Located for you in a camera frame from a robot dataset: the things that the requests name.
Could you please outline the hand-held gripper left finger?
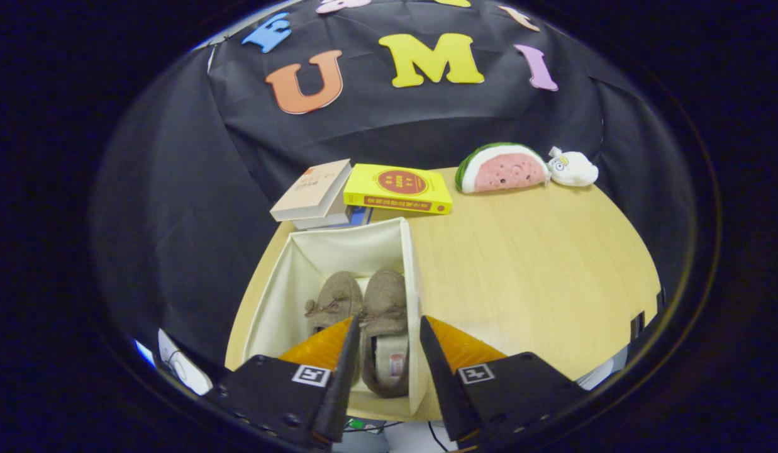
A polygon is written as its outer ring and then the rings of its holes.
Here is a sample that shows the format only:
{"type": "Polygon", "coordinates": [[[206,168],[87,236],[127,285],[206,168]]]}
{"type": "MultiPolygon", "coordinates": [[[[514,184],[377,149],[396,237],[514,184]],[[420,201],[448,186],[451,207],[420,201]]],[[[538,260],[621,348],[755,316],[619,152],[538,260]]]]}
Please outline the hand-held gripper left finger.
{"type": "Polygon", "coordinates": [[[315,333],[292,352],[258,354],[225,376],[206,403],[232,422],[285,449],[330,449],[341,442],[359,352],[360,318],[315,333]]]}

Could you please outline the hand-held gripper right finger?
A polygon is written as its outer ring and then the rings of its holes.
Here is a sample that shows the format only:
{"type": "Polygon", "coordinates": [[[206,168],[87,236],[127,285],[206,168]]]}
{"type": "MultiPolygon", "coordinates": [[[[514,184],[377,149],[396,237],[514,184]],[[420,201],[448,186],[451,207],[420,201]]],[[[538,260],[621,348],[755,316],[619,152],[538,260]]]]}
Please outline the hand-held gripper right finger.
{"type": "Polygon", "coordinates": [[[535,444],[587,399],[534,353],[500,353],[434,316],[421,318],[420,342],[447,435],[458,444],[535,444]]]}

